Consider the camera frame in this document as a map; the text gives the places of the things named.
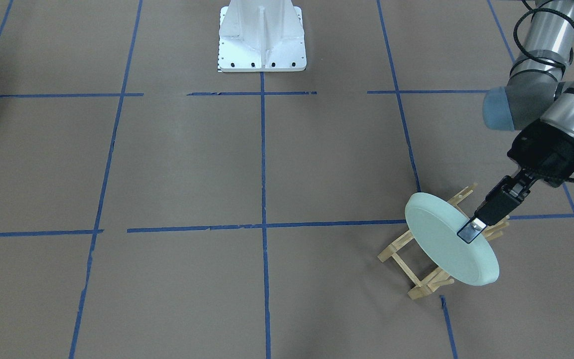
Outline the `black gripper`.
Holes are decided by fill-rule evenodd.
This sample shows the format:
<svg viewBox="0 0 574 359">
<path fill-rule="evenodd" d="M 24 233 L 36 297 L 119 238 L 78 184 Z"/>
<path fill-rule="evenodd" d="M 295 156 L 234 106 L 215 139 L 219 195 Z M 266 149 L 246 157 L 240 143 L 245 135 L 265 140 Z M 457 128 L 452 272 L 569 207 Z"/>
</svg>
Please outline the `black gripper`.
<svg viewBox="0 0 574 359">
<path fill-rule="evenodd" d="M 508 157 L 522 171 L 551 187 L 574 182 L 574 137 L 544 121 L 525 127 L 513 140 Z M 458 237 L 470 244 L 519 207 L 530 194 L 531 177 L 505 176 L 458 230 Z"/>
</svg>

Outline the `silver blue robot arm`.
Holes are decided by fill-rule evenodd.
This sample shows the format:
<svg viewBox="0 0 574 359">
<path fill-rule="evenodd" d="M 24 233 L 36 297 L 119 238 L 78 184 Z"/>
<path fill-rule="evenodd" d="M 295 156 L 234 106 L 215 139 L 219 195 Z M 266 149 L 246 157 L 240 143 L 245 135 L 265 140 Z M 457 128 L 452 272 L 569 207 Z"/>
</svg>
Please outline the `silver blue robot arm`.
<svg viewBox="0 0 574 359">
<path fill-rule="evenodd" d="M 574 0 L 537 0 L 513 40 L 519 57 L 506 86 L 486 93 L 483 120 L 489 129 L 518 132 L 507 154 L 518 170 L 458 231 L 465 243 L 519 207 L 535 182 L 574 182 Z"/>
</svg>

